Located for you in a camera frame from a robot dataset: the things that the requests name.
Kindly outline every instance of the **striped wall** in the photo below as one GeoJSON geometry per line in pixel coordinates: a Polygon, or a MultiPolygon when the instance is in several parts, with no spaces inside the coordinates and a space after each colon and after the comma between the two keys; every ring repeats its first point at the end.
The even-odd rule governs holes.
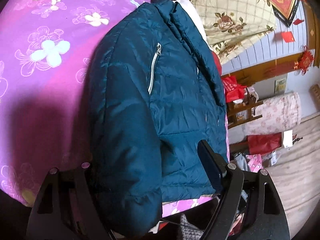
{"type": "MultiPolygon", "coordinates": [[[[295,19],[305,19],[302,3],[299,3],[295,19]]],[[[222,74],[228,74],[239,69],[251,67],[262,62],[296,54],[307,44],[306,22],[299,25],[292,24],[287,28],[278,18],[277,28],[273,33],[263,37],[253,46],[246,49],[237,57],[222,65],[222,74]],[[292,31],[295,42],[286,43],[281,32],[292,31]]]]}

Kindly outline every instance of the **red envelope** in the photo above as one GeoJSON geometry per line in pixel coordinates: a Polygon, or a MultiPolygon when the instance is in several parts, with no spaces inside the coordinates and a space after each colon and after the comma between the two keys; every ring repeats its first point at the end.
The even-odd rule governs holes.
{"type": "Polygon", "coordinates": [[[283,32],[283,33],[281,33],[281,36],[282,36],[282,39],[283,39],[286,43],[294,42],[294,41],[295,41],[292,32],[283,32]]]}
{"type": "Polygon", "coordinates": [[[296,20],[293,22],[293,24],[294,24],[294,25],[298,25],[298,24],[303,23],[303,22],[304,22],[304,20],[296,19],[296,20]]]}

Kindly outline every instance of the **plastic bag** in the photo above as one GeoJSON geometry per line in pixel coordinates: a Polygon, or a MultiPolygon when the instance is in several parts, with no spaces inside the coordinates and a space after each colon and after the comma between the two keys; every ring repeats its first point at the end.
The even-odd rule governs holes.
{"type": "Polygon", "coordinates": [[[281,133],[265,134],[265,135],[248,135],[249,153],[267,154],[273,152],[275,149],[281,147],[282,137],[281,133]]]}
{"type": "Polygon", "coordinates": [[[222,83],[225,89],[227,103],[244,98],[244,89],[246,86],[238,84],[235,76],[223,78],[222,83]]]}

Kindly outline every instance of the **zipper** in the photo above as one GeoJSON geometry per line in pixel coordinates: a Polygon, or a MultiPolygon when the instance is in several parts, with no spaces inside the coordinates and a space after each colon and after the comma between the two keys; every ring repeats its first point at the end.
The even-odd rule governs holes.
{"type": "Polygon", "coordinates": [[[154,54],[153,59],[152,59],[151,74],[150,74],[150,84],[149,84],[149,87],[148,87],[149,95],[151,95],[151,92],[152,92],[152,89],[153,89],[153,82],[154,82],[154,79],[155,79],[155,64],[156,64],[156,60],[157,60],[158,56],[161,55],[161,48],[162,48],[161,44],[158,43],[157,44],[156,53],[154,54]]]}

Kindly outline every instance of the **zipper pull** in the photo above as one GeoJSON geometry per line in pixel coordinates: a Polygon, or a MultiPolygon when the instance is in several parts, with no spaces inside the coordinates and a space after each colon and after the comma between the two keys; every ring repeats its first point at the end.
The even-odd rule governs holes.
{"type": "Polygon", "coordinates": [[[161,55],[161,48],[162,48],[161,44],[158,43],[157,44],[157,52],[156,52],[158,55],[161,55]]]}

